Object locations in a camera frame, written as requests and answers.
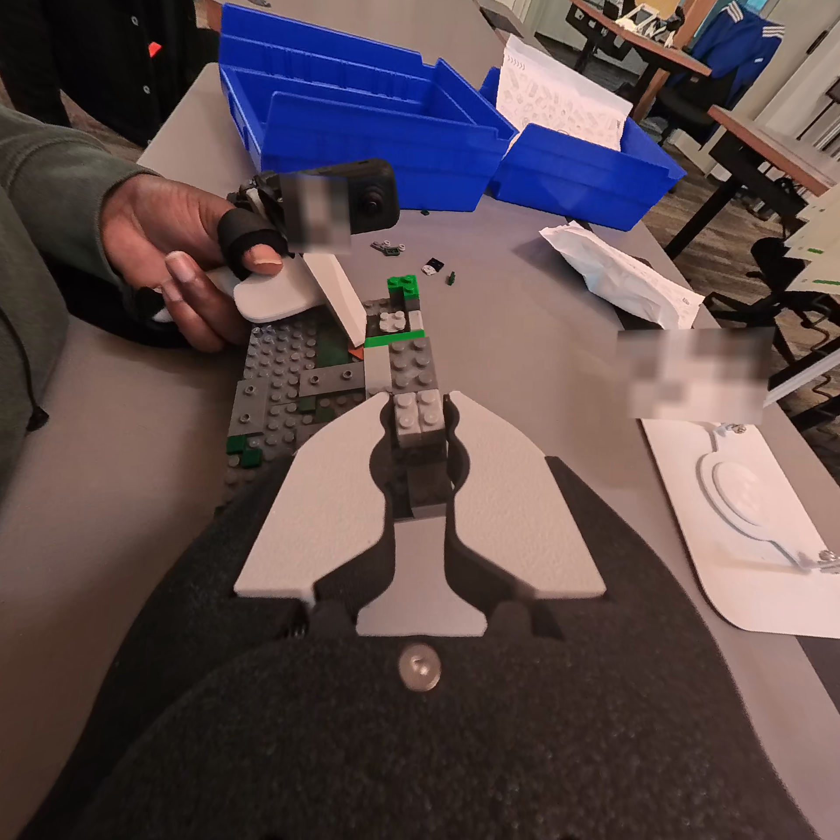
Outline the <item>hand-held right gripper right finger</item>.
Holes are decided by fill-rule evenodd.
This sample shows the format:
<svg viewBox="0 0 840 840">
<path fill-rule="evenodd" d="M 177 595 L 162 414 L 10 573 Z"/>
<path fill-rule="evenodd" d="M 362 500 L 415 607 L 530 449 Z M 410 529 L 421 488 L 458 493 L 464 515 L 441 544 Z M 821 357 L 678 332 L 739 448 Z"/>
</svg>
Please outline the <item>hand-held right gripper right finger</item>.
<svg viewBox="0 0 840 840">
<path fill-rule="evenodd" d="M 525 595 L 604 595 L 606 585 L 543 451 L 465 393 L 449 393 L 447 407 L 455 415 L 449 453 L 458 542 Z"/>
</svg>

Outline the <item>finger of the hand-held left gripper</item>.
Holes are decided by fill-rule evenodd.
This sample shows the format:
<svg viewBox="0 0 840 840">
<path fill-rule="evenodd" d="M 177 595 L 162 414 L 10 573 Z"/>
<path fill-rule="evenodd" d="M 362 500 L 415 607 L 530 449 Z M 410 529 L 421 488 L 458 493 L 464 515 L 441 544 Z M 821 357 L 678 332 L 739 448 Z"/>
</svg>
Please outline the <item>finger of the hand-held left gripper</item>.
<svg viewBox="0 0 840 840">
<path fill-rule="evenodd" d="M 335 318 L 340 321 L 351 347 L 364 345 L 366 311 L 335 255 L 306 254 L 306 265 L 318 283 Z"/>
</svg>

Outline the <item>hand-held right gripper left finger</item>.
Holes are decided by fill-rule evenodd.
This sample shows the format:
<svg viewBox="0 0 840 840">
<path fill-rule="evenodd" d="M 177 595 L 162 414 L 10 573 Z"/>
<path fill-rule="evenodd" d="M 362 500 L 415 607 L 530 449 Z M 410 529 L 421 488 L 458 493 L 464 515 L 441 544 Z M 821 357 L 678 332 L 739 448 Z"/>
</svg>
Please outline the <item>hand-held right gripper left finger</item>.
<svg viewBox="0 0 840 840">
<path fill-rule="evenodd" d="M 294 456 L 234 584 L 241 597 L 316 600 L 316 583 L 375 546 L 385 496 L 371 455 L 385 437 L 381 392 L 331 421 Z"/>
</svg>

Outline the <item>grey green brick model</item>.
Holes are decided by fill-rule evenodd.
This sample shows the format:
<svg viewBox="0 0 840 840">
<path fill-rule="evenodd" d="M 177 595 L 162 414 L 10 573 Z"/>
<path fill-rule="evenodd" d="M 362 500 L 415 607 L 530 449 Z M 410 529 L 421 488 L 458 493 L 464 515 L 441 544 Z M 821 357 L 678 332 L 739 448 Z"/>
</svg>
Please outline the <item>grey green brick model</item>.
<svg viewBox="0 0 840 840">
<path fill-rule="evenodd" d="M 447 472 L 444 398 L 415 275 L 394 276 L 364 301 L 366 334 L 354 348 L 324 304 L 252 328 L 227 431 L 220 508 L 275 461 L 384 392 L 392 401 L 387 486 L 395 517 L 443 516 Z"/>
</svg>

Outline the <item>person's left forearm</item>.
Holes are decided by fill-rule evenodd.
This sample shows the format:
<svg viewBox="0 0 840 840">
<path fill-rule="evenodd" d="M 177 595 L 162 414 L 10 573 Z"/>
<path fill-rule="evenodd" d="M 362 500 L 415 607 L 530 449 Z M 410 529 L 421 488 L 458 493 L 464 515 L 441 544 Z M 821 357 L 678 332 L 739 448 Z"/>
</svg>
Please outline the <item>person's left forearm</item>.
<svg viewBox="0 0 840 840">
<path fill-rule="evenodd" d="M 102 206 L 139 175 L 155 173 L 83 132 L 2 107 L 2 492 L 67 336 L 67 307 L 45 257 L 118 283 L 102 245 Z"/>
</svg>

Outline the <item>grey desk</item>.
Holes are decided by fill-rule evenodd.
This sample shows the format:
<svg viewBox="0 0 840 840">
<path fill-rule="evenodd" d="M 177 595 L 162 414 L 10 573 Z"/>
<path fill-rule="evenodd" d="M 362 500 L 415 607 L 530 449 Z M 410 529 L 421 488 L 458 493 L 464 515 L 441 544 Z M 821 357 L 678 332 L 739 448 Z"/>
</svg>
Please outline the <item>grey desk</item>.
<svg viewBox="0 0 840 840">
<path fill-rule="evenodd" d="M 401 522 L 375 637 L 282 638 L 293 602 L 221 582 L 280 479 L 214 515 L 234 358 L 72 319 L 3 508 L 2 837 L 138 636 L 128 699 L 186 676 L 82 838 L 838 838 L 833 699 L 797 640 L 701 593 L 642 432 L 609 413 L 616 316 L 534 212 L 404 222 L 454 260 L 454 288 L 421 290 L 442 385 L 554 457 L 606 594 L 548 604 L 558 637 L 457 637 L 481 616 L 447 590 L 443 523 Z"/>
</svg>

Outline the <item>white desk stand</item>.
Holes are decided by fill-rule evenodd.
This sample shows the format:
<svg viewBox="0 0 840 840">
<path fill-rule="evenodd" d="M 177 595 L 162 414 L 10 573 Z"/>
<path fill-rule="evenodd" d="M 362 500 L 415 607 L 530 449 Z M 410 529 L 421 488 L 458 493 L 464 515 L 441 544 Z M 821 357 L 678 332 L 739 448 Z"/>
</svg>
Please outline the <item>white desk stand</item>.
<svg viewBox="0 0 840 840">
<path fill-rule="evenodd" d="M 755 426 L 641 422 L 710 605 L 745 631 L 839 638 L 838 556 Z"/>
</svg>

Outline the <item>wooden background desk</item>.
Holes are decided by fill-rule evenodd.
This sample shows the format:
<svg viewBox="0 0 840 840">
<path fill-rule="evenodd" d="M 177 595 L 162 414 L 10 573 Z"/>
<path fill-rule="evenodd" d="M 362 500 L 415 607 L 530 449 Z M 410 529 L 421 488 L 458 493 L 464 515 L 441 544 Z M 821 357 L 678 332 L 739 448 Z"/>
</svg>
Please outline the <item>wooden background desk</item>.
<svg viewBox="0 0 840 840">
<path fill-rule="evenodd" d="M 711 69 L 694 59 L 682 49 L 667 47 L 651 38 L 632 33 L 621 27 L 617 21 L 585 1 L 572 1 L 566 22 L 585 37 L 585 46 L 574 64 L 574 70 L 583 73 L 588 61 L 601 51 L 611 55 L 615 50 L 615 39 L 621 39 L 628 49 L 636 51 L 646 67 L 631 90 L 633 104 L 632 119 L 640 123 L 647 115 L 657 91 L 664 82 L 655 82 L 659 72 L 667 76 L 687 72 L 690 75 L 709 77 Z"/>
<path fill-rule="evenodd" d="M 829 154 L 804 141 L 765 129 L 755 121 L 736 116 L 719 106 L 711 107 L 710 115 L 724 129 L 710 155 L 730 176 L 665 247 L 665 253 L 671 259 L 676 259 L 743 187 L 777 213 L 790 231 L 804 226 L 797 215 L 805 202 L 777 186 L 760 171 L 761 164 L 766 163 L 789 176 L 814 196 L 827 193 L 838 183 L 839 163 Z"/>
</svg>

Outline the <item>person's left hand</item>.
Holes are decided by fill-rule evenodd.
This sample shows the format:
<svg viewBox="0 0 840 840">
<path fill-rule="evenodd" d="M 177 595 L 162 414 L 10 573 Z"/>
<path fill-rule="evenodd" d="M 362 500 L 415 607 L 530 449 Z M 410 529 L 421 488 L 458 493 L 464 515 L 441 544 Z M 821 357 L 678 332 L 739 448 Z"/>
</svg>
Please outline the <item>person's left hand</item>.
<svg viewBox="0 0 840 840">
<path fill-rule="evenodd" d="M 224 264 L 217 225 L 232 206 L 180 182 L 138 174 L 113 189 L 100 234 L 110 267 L 133 290 L 148 287 L 198 351 L 246 345 L 250 327 L 206 271 Z"/>
</svg>

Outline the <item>blue plastic bin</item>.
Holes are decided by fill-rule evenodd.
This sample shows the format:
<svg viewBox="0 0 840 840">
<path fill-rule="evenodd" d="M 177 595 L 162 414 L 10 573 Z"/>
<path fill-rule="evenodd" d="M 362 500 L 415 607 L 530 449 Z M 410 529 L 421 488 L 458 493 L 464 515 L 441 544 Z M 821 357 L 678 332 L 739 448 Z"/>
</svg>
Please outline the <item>blue plastic bin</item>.
<svg viewBox="0 0 840 840">
<path fill-rule="evenodd" d="M 471 212 L 517 130 L 470 85 L 421 85 L 418 98 L 303 85 L 274 91 L 243 126 L 261 170 L 295 172 L 383 159 L 403 209 Z"/>
<path fill-rule="evenodd" d="M 243 126 L 265 115 L 274 91 L 306 92 L 303 85 L 323 85 L 418 98 L 421 85 L 439 78 L 447 88 L 470 85 L 442 59 L 427 65 L 410 49 L 241 6 L 223 11 L 219 71 L 248 154 Z"/>
<path fill-rule="evenodd" d="M 685 170 L 633 120 L 611 150 L 541 126 L 525 129 L 488 185 L 499 201 L 631 230 Z"/>
</svg>

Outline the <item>printed white paper bag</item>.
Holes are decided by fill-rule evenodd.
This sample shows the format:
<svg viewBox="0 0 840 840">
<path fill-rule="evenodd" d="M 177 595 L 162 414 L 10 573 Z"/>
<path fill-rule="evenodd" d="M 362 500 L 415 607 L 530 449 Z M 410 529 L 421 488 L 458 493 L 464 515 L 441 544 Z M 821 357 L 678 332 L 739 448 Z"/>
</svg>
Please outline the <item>printed white paper bag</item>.
<svg viewBox="0 0 840 840">
<path fill-rule="evenodd" d="M 510 35 L 500 67 L 496 109 L 522 132 L 534 124 L 621 150 L 632 105 L 556 59 Z"/>
</svg>

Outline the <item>crumpled white paper bag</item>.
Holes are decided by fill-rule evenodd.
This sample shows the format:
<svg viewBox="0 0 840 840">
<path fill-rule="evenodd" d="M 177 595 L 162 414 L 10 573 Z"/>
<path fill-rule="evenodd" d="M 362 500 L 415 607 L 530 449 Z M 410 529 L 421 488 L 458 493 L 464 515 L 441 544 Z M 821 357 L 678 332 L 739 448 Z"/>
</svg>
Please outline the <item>crumpled white paper bag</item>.
<svg viewBox="0 0 840 840">
<path fill-rule="evenodd" d="M 589 292 L 664 330 L 688 330 L 704 299 L 656 269 L 607 244 L 576 222 L 540 235 L 584 279 Z"/>
</svg>

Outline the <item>white printed sheets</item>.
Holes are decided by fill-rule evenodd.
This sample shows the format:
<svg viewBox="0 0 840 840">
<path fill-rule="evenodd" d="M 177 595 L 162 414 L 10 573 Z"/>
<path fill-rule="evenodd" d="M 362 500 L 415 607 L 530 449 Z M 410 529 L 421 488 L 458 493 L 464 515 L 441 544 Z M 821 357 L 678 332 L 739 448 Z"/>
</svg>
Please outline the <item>white printed sheets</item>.
<svg viewBox="0 0 840 840">
<path fill-rule="evenodd" d="M 788 287 L 839 296 L 839 184 L 814 198 L 798 214 L 803 222 L 786 241 L 787 256 L 805 262 Z"/>
</svg>

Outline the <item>blue jacket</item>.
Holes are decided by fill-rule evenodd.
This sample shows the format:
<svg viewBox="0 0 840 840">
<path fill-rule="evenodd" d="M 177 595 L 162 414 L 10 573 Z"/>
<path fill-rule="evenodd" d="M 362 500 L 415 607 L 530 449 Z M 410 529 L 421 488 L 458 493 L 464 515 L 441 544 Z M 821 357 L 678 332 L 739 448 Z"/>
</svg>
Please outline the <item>blue jacket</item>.
<svg viewBox="0 0 840 840">
<path fill-rule="evenodd" d="M 730 2 L 690 51 L 710 74 L 681 81 L 680 95 L 702 111 L 733 107 L 769 65 L 784 34 L 785 26 Z"/>
</svg>

